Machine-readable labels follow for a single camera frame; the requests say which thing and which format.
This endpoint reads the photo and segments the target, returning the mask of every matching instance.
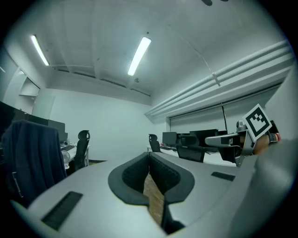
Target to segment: brown floor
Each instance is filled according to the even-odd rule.
[[[145,179],[143,194],[149,198],[149,213],[151,214],[153,219],[160,225],[163,217],[164,197],[158,190],[150,174],[148,174],[148,176]]]

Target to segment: black office chair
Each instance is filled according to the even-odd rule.
[[[149,143],[153,152],[161,152],[157,136],[155,134],[149,134]]]
[[[85,167],[86,150],[90,140],[90,133],[87,130],[78,134],[79,141],[76,146],[76,154],[74,158],[75,171]]]
[[[180,143],[176,145],[178,156],[181,159],[187,159],[196,162],[203,162],[205,149],[198,146],[198,139],[195,136],[179,136]]]

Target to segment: fluorescent tube light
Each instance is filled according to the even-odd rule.
[[[44,62],[44,64],[46,66],[49,66],[48,61],[47,61],[46,57],[44,56],[44,54],[43,54],[43,52],[41,50],[41,47],[38,44],[38,41],[37,41],[36,36],[35,35],[32,35],[31,36],[31,40],[32,40],[32,42],[33,42],[33,44],[34,44],[34,46],[35,46],[35,48],[37,50],[37,53],[39,54],[39,56],[41,57],[42,61]]]
[[[135,74],[136,68],[138,67],[143,55],[145,54],[148,46],[150,45],[151,40],[143,37],[139,47],[137,48],[134,58],[132,59],[131,65],[129,67],[128,75],[133,76]]]

